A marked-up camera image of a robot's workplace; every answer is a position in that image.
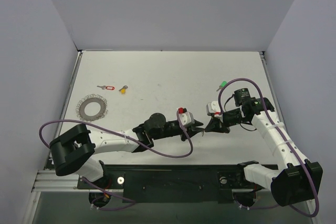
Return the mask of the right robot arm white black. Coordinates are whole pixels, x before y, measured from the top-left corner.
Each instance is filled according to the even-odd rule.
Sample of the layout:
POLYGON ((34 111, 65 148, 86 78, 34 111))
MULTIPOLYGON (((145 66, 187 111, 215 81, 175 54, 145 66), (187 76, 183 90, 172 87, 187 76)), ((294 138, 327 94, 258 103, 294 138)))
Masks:
POLYGON ((218 101, 207 104, 211 119, 205 131, 229 133, 232 126, 250 124, 265 141, 278 167, 272 170, 257 161, 240 163, 240 170, 234 175, 236 184, 241 187, 257 184, 269 190, 280 206, 314 199, 320 187, 322 167, 310 162, 297 148, 270 101, 251 97, 247 88, 236 90, 232 97, 236 108, 230 111, 224 111, 218 101))

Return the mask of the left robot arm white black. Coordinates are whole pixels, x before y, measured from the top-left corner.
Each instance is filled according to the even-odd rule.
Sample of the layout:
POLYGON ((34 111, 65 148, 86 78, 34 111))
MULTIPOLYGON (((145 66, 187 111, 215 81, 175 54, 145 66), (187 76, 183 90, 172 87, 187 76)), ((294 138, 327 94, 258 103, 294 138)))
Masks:
POLYGON ((183 110, 177 119, 167 121, 161 113, 152 114, 139 126, 126 131, 112 132, 97 127, 91 131, 87 123, 78 123, 50 142, 50 152, 57 176, 78 174, 96 188, 104 187, 108 175, 102 161, 93 158, 100 153, 139 153, 153 150, 154 141, 180 136, 186 141, 203 132, 203 123, 195 120, 192 113, 183 110))

